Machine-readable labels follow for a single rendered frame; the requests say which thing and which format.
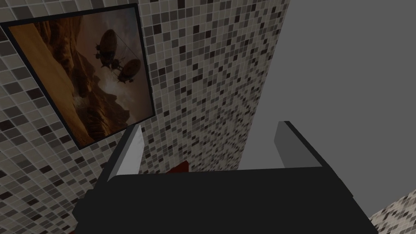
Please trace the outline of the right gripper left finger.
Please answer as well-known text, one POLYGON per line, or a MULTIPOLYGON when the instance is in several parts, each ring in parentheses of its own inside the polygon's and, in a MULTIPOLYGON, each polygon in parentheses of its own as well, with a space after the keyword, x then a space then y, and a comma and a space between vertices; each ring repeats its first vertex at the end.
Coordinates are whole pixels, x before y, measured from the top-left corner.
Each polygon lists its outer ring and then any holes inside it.
POLYGON ((117 175, 138 174, 144 151, 144 138, 139 124, 129 126, 98 178, 98 182, 107 182, 117 175))

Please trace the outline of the framed brown airship picture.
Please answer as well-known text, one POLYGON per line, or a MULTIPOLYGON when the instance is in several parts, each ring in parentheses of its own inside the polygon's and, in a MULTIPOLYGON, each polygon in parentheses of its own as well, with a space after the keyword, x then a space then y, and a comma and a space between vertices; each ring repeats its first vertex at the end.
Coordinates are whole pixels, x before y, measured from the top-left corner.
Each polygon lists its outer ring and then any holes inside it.
POLYGON ((78 149, 156 115, 137 3, 0 26, 78 149))

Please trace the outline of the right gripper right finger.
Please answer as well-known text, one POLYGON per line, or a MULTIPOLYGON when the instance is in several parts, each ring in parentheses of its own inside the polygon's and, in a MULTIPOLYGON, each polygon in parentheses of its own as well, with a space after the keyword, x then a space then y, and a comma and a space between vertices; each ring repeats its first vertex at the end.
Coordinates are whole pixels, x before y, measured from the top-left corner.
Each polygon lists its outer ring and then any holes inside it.
POLYGON ((285 168, 329 168, 328 163, 290 121, 278 122, 274 144, 285 168))

